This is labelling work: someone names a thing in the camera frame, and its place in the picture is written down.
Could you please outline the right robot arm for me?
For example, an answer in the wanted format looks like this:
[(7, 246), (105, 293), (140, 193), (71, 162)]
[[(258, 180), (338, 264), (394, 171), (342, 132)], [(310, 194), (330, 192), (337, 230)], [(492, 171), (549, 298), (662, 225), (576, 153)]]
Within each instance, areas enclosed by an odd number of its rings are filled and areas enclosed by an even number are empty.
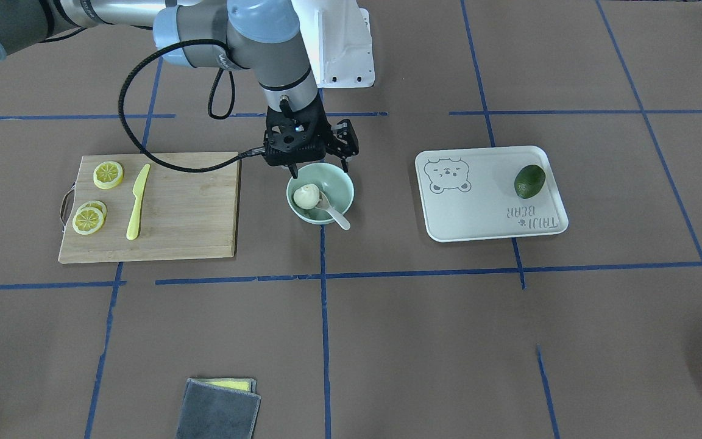
[[(298, 164), (330, 154), (348, 171), (348, 160), (359, 153), (358, 138), (350, 120), (328, 121), (305, 34), (309, 12), (320, 11), (313, 1), (0, 1), (0, 61), (101, 25), (149, 30), (156, 51), (126, 77), (117, 113), (130, 141), (151, 161), (179, 172), (207, 173), (261, 156), (268, 166), (283, 166), (297, 177)], [(134, 136), (124, 111), (130, 84), (156, 59), (215, 68), (216, 80), (223, 73), (251, 71), (268, 106), (263, 144), (198, 169), (156, 158)]]

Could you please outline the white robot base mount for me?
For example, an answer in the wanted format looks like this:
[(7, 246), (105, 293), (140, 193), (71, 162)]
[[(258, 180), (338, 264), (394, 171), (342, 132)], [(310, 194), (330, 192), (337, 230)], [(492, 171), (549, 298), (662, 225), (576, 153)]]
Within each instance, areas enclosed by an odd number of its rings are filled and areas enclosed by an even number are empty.
[(373, 87), (370, 17), (357, 1), (293, 1), (317, 87)]

